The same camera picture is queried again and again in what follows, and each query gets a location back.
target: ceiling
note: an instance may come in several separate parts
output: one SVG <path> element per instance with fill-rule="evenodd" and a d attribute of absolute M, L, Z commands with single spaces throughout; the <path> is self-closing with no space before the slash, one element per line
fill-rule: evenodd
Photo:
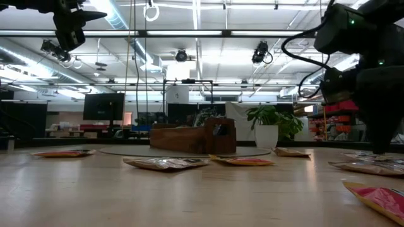
<path fill-rule="evenodd" d="M 318 0 L 279 0 L 280 9 L 268 9 L 275 1 L 269 0 L 225 0 L 227 6 L 240 6 L 240 4 L 254 4 L 256 9 L 228 8 L 223 10 L 223 1 L 217 0 L 201 0 L 201 7 L 216 6 L 219 9 L 202 9 L 200 17 L 197 19 L 198 29 L 226 29 L 226 13 L 227 13 L 227 29 L 241 30 L 307 30 L 313 28 L 320 22 L 320 10 L 308 10 L 308 7 L 319 6 Z M 337 0 L 338 3 L 352 6 L 358 0 Z M 92 1 L 87 1 L 84 5 L 85 10 L 96 10 Z M 136 14 L 136 29 L 145 30 L 193 30 L 194 17 L 191 9 L 181 9 L 178 7 L 192 7 L 192 0 L 179 1 L 155 1 L 155 4 L 175 5 L 177 8 L 160 6 L 160 15 L 155 21 L 146 21 L 143 16 L 143 5 L 145 1 L 136 1 L 136 9 L 131 12 L 131 1 L 116 0 L 117 10 L 127 24 L 131 24 L 131 29 L 135 29 L 133 19 Z M 328 1 L 324 0 L 323 5 L 326 6 Z M 293 5 L 300 7 L 296 9 L 282 9 L 283 5 Z M 148 11 L 148 16 L 154 16 L 154 9 Z M 55 26 L 52 20 L 52 14 L 41 14 L 34 10 L 17 10 L 7 9 L 0 13 L 0 21 L 10 21 L 9 23 L 0 23 L 2 30 L 54 30 Z M 89 21 L 84 30 L 111 30 L 111 25 L 105 19 Z M 45 55 L 41 50 L 43 38 L 8 38 L 10 41 L 28 49 L 32 52 L 55 62 L 55 58 Z M 196 41 L 195 38 L 139 38 L 138 41 L 145 47 L 150 54 L 160 56 L 162 64 L 167 67 L 170 64 L 176 64 L 172 53 L 176 53 L 178 49 L 185 49 L 186 52 L 196 58 Z M 292 83 L 300 82 L 303 76 L 315 71 L 318 66 L 302 61 L 291 61 L 280 50 L 283 39 L 279 42 L 277 38 L 200 38 L 200 65 L 202 79 L 212 79 L 217 83 L 240 83 L 241 79 L 247 79 L 250 83 Z M 267 41 L 270 48 L 273 47 L 274 61 L 270 65 L 255 68 L 251 62 L 254 49 L 260 41 Z M 312 46 L 314 39 L 294 40 L 288 46 L 291 52 L 302 54 L 317 61 L 325 61 L 326 56 L 317 52 Z M 68 70 L 80 74 L 92 81 L 104 83 L 109 79 L 115 79 L 119 83 L 125 82 L 128 77 L 129 83 L 137 80 L 136 64 L 132 60 L 134 50 L 128 47 L 128 43 L 123 38 L 101 38 L 100 48 L 98 50 L 98 39 L 88 38 L 82 46 L 74 51 L 71 55 L 77 57 L 83 64 L 79 69 L 74 66 L 80 65 L 77 61 L 72 65 L 73 60 L 64 63 L 65 67 L 71 66 Z M 97 71 L 97 61 L 108 64 L 106 71 Z M 336 53 L 331 56 L 329 65 L 344 60 L 345 54 Z M 196 61 L 187 62 L 187 67 L 191 68 L 190 76 L 193 79 L 198 78 L 196 70 Z M 147 77 L 148 83 L 162 82 L 162 73 L 145 73 L 138 69 L 140 81 L 144 82 Z M 123 87 L 111 87 L 111 90 L 123 90 Z M 265 87 L 262 91 L 280 91 L 282 87 Z"/>

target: wooden box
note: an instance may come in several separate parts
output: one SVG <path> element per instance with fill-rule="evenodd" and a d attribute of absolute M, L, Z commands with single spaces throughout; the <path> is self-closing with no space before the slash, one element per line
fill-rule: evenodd
<path fill-rule="evenodd" d="M 216 125 L 225 128 L 225 134 L 214 135 Z M 150 131 L 150 147 L 198 154 L 235 153 L 233 119 L 210 118 L 204 127 L 174 128 L 172 124 L 156 124 Z"/>

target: wooden table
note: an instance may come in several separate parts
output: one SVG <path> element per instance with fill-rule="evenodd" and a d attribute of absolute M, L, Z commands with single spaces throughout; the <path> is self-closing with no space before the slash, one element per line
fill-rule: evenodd
<path fill-rule="evenodd" d="M 102 148 L 108 145 L 70 146 Z M 396 226 L 343 180 L 404 190 L 404 180 L 341 171 L 342 149 L 298 149 L 311 160 L 262 156 L 276 166 L 141 170 L 123 156 L 43 159 L 0 154 L 1 226 Z"/>

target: computer screen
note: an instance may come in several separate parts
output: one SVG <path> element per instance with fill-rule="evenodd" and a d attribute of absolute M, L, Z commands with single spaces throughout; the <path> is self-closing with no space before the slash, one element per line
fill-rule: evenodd
<path fill-rule="evenodd" d="M 86 95 L 83 120 L 122 120 L 124 95 L 124 93 Z"/>

